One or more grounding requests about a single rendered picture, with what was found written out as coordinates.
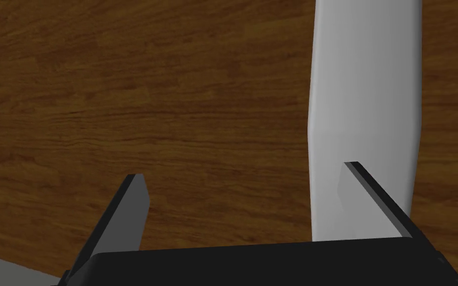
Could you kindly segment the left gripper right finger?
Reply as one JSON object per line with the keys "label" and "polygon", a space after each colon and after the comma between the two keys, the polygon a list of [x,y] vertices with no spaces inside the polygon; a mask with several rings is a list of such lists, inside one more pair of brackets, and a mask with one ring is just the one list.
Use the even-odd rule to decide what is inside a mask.
{"label": "left gripper right finger", "polygon": [[343,163],[337,192],[357,239],[410,237],[427,240],[361,163]]}

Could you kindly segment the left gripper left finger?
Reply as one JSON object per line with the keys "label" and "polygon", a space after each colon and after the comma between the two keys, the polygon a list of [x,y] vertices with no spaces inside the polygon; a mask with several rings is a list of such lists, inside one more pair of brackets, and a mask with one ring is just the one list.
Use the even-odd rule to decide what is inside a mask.
{"label": "left gripper left finger", "polygon": [[79,252],[77,268],[99,253],[137,251],[149,207],[143,174],[127,175]]}

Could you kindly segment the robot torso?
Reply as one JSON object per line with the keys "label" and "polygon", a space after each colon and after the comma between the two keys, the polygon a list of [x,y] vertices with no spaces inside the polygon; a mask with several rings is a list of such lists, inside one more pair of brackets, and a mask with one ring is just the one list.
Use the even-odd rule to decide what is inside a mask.
{"label": "robot torso", "polygon": [[409,214],[421,135],[422,0],[316,0],[308,109],[313,241],[374,237],[341,205],[357,161]]}

